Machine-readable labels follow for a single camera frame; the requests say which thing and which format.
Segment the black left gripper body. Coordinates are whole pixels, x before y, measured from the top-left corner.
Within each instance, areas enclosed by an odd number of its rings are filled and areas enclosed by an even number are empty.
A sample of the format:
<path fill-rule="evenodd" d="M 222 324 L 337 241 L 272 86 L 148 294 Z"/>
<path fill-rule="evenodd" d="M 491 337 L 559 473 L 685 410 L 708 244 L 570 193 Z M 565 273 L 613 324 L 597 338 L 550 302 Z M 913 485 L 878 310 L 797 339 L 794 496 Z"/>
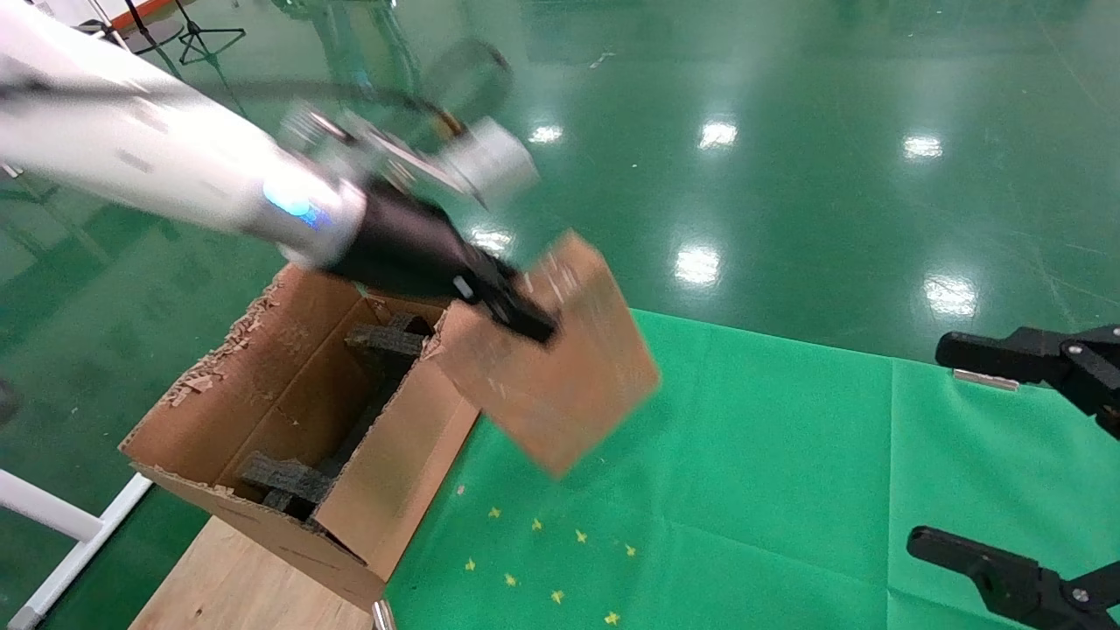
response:
<path fill-rule="evenodd" d="M 329 274 L 405 298 L 479 300 L 491 263 L 444 209 L 391 184 L 368 184 L 365 193 L 360 226 Z"/>

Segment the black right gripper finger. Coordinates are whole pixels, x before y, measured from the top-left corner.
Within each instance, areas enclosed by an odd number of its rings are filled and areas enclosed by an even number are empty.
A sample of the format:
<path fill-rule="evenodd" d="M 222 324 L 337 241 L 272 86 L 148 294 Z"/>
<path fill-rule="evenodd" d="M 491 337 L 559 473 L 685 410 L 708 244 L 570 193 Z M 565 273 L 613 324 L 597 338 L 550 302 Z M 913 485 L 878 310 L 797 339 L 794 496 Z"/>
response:
<path fill-rule="evenodd" d="M 989 613 L 1032 629 L 1117 629 L 1119 563 L 1075 578 L 1061 577 L 1036 559 L 928 526 L 907 538 L 913 558 L 954 571 L 976 584 Z"/>
<path fill-rule="evenodd" d="M 935 361 L 972 374 L 1011 382 L 1044 383 L 1080 413 L 1119 438 L 1119 328 L 1107 325 L 1079 333 L 1020 327 L 1007 339 L 948 332 Z"/>

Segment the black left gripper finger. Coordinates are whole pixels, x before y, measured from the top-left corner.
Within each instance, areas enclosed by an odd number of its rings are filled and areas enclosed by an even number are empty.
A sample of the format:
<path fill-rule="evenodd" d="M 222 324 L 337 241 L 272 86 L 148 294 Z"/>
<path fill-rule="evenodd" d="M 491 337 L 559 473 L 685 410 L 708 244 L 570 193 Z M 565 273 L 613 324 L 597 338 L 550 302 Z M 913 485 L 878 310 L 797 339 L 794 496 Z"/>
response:
<path fill-rule="evenodd" d="M 522 274 L 500 258 L 472 260 L 472 305 L 479 305 L 489 319 L 521 339 L 548 344 L 557 331 L 556 316 L 521 293 Z"/>

